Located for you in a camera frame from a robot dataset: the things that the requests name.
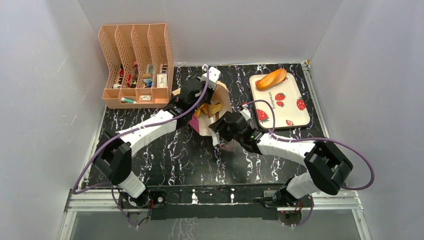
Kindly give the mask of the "metal tongs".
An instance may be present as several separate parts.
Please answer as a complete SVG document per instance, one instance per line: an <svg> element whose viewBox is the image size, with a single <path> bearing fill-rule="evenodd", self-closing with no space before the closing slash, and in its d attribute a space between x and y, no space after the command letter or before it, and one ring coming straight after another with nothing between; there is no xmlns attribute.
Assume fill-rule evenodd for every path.
<svg viewBox="0 0 424 240"><path fill-rule="evenodd" d="M207 106L207 115L209 119L209 124L212 125L219 118L219 111L222 109L221 104L217 103L215 105ZM212 137L212 145L218 146L220 144L219 134L214 132L212 128L209 128L210 134Z"/></svg>

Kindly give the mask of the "pink and tan paper bag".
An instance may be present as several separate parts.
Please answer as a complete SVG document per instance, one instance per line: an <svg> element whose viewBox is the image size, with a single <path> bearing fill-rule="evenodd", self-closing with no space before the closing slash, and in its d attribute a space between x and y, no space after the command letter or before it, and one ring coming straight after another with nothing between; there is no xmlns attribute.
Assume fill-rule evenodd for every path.
<svg viewBox="0 0 424 240"><path fill-rule="evenodd" d="M227 86L218 81L211 97L211 105L201 105L200 110L196 110L192 115L189 124L200 136L211 137L209 125L216 122L226 112L232 112L229 92Z"/></svg>

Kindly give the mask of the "long orange fake baguette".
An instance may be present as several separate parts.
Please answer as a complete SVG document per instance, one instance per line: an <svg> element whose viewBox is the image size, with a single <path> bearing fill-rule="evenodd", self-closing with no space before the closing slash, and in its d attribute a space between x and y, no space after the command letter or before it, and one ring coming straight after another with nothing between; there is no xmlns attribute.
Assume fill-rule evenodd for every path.
<svg viewBox="0 0 424 240"><path fill-rule="evenodd" d="M259 91L268 90L286 80L287 71L283 68L277 69L255 82L256 89Z"/></svg>

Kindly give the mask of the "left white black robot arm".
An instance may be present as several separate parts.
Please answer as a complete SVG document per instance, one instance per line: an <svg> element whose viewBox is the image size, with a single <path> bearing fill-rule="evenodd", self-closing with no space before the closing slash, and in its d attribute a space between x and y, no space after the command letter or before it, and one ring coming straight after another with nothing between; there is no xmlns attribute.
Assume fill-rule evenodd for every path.
<svg viewBox="0 0 424 240"><path fill-rule="evenodd" d="M150 191L132 171L132 158L151 142L187 125L195 111L211 101L216 83L208 78L188 80L180 92L155 115L132 128L115 134L105 133L105 143L97 150L93 165L110 184L118 186L137 208L144 208L150 200Z"/></svg>

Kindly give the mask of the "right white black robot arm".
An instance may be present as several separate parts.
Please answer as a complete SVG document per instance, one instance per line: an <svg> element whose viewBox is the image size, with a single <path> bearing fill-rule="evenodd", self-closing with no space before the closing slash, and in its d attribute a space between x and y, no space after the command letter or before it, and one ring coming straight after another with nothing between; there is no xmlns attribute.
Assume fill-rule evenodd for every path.
<svg viewBox="0 0 424 240"><path fill-rule="evenodd" d="M318 192L335 196L353 170L351 161L333 142L311 139L294 142L274 137L264 129L252 127L241 112L227 111L208 127L224 140L238 142L250 153L284 158L305 166L305 173L291 177L279 190L266 190L262 197L252 200L267 208L295 207L304 196Z"/></svg>

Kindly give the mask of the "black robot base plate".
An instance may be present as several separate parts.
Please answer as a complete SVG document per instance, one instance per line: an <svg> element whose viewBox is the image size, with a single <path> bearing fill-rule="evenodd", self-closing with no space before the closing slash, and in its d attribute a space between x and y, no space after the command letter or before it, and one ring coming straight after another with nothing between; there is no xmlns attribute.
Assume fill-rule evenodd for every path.
<svg viewBox="0 0 424 240"><path fill-rule="evenodd" d="M145 221L183 218L261 218L285 224L301 222L311 197L285 196L282 186L271 184L151 186L137 202L119 190L118 204L130 214L146 211Z"/></svg>

